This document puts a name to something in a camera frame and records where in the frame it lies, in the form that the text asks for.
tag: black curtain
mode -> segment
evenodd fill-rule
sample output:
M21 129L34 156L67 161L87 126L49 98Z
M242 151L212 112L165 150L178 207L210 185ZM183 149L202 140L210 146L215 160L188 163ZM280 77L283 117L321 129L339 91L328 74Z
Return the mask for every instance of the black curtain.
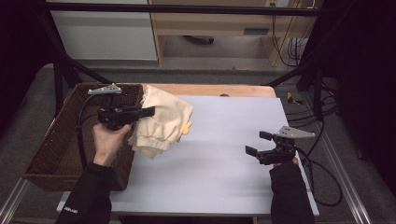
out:
M20 107L37 71L53 63L49 40L36 21L33 6L34 1L29 0L0 4L0 133ZM44 16L59 37L51 15Z

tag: wicker basket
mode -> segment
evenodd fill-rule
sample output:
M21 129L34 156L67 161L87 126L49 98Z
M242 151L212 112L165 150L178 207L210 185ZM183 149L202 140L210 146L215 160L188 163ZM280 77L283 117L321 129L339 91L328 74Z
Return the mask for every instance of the wicker basket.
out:
M78 84L66 100L58 117L50 126L43 142L30 160L22 177L46 191L69 191L76 185L82 174L82 166L78 153L76 126L78 114L88 98L89 89L104 87L104 84ZM143 88L141 85L118 84L122 88L123 105L140 105ZM85 109L82 126L84 147L88 161L93 161L95 148L92 127L97 121L97 110L101 97L93 97ZM134 152L128 145L129 132L122 147L113 161L112 167L117 173L113 190L127 188L131 172Z

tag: white tabletop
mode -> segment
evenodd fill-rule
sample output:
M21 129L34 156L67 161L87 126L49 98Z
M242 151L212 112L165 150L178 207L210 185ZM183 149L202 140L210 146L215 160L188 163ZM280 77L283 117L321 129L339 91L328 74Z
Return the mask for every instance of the white tabletop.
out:
M180 96L194 106L192 126L154 160L134 154L125 191L111 192L112 211L134 215L260 216L270 214L272 166L245 153L275 147L259 131L288 125L277 98ZM307 189L314 214L318 208ZM57 210L64 206L69 192Z

